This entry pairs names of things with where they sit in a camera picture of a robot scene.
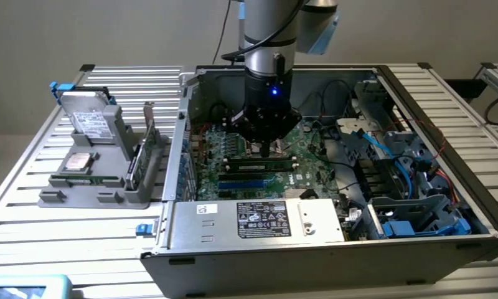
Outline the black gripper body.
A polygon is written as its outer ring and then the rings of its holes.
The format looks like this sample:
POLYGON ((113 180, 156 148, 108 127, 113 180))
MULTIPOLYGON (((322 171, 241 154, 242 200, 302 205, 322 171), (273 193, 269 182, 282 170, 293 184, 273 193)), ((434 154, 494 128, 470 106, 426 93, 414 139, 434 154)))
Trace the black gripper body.
POLYGON ((292 75, 262 76, 245 70, 245 99, 241 111, 232 117, 233 130, 253 143, 284 138, 301 114, 290 103, 292 75))

